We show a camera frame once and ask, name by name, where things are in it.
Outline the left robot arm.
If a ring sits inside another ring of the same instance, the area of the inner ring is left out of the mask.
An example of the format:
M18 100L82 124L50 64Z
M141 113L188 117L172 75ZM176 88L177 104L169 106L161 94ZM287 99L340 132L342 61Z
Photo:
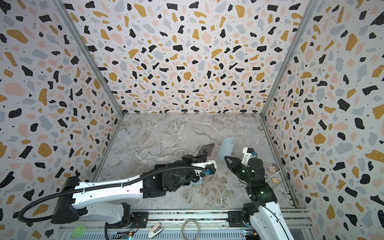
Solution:
M129 223L131 207L127 199L147 199L165 196L182 186L197 183L215 174L215 161L195 163L179 160L128 179L108 182L81 182L70 177L64 183L51 222L68 224L80 219L105 221L108 224Z

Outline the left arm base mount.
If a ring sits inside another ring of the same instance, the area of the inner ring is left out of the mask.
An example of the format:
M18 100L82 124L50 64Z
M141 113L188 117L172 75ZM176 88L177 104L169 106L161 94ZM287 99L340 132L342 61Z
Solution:
M149 212L132 212L126 220L121 220L116 224L106 223L106 229L145 229L149 219Z

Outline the black phone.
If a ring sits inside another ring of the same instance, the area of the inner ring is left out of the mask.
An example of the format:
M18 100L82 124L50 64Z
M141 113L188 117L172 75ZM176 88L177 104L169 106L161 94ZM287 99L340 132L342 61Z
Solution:
M208 144L201 147L198 154L195 156L200 161L206 160L211 157L215 144Z

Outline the light case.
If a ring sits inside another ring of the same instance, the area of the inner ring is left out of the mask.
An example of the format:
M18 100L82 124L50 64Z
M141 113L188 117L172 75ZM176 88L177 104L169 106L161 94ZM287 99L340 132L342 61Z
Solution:
M194 176L191 180L191 185L202 185L203 184L203 178L200 178L199 176Z
M225 157L230 157L232 155L235 140L235 138L224 139L218 154L218 160L224 160Z

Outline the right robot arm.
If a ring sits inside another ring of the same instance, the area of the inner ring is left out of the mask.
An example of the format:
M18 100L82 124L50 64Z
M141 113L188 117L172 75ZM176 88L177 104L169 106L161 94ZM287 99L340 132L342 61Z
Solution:
M263 161L250 158L247 164L235 157L225 157L227 167L246 184L251 200L242 208L245 225L256 231L255 240L293 240L294 237L282 215L278 199L266 182Z

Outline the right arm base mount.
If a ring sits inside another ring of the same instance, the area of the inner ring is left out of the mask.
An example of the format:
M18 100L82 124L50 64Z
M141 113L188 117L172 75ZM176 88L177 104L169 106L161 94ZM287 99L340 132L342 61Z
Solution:
M254 226L265 226L266 220L270 217L263 215L259 210L246 210L228 211L226 221L229 223L230 228L254 228Z

